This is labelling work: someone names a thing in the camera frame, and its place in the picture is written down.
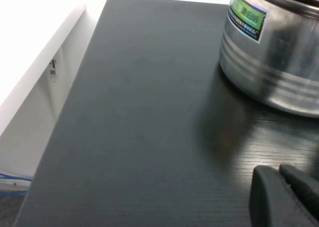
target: black plastic part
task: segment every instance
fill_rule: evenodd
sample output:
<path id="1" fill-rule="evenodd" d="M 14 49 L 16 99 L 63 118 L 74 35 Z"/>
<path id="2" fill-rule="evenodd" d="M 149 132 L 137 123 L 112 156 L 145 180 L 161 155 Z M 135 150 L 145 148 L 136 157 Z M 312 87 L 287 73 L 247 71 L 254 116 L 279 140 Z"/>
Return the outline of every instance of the black plastic part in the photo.
<path id="1" fill-rule="evenodd" d="M 319 226 L 285 179 L 271 167 L 254 169 L 249 211 L 253 227 Z"/>
<path id="2" fill-rule="evenodd" d="M 279 173 L 285 178 L 298 199 L 319 221 L 319 182 L 291 165 L 280 165 Z"/>

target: dark wood grain surface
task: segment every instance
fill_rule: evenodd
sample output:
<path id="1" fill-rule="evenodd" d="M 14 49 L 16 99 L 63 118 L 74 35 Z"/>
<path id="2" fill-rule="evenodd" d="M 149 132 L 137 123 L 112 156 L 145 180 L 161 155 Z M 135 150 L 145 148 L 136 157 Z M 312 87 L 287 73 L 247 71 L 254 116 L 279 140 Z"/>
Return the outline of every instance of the dark wood grain surface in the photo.
<path id="1" fill-rule="evenodd" d="M 227 6 L 108 0 L 16 226 L 250 226 L 256 165 L 318 176 L 319 124 L 232 86 Z"/>

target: gray floor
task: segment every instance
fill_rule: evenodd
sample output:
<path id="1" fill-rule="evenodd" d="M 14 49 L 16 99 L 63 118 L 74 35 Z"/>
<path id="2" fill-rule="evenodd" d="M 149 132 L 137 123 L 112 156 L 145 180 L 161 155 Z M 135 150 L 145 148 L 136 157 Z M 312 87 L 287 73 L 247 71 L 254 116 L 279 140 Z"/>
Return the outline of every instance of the gray floor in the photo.
<path id="1" fill-rule="evenodd" d="M 0 227 L 13 226 L 25 195 L 0 195 Z"/>

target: white wall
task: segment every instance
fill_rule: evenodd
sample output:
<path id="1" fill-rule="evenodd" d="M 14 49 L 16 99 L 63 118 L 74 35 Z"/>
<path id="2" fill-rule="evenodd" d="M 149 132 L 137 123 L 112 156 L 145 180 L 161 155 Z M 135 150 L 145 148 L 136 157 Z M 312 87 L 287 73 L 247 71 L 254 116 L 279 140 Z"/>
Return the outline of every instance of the white wall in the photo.
<path id="1" fill-rule="evenodd" d="M 0 173 L 29 177 L 35 173 L 105 1 L 86 0 L 87 10 L 55 56 L 58 81 L 52 83 L 50 80 L 49 66 L 0 136 Z M 229 0 L 188 1 L 229 2 Z"/>

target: stainless steel pot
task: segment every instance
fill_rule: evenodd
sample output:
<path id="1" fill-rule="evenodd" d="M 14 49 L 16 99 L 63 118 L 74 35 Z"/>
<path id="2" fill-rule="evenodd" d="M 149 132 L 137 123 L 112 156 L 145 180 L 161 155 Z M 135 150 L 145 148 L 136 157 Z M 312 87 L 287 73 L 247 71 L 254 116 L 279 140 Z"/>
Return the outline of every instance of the stainless steel pot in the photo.
<path id="1" fill-rule="evenodd" d="M 231 0 L 227 16 L 220 48 L 226 76 L 265 104 L 319 117 L 319 8 Z"/>

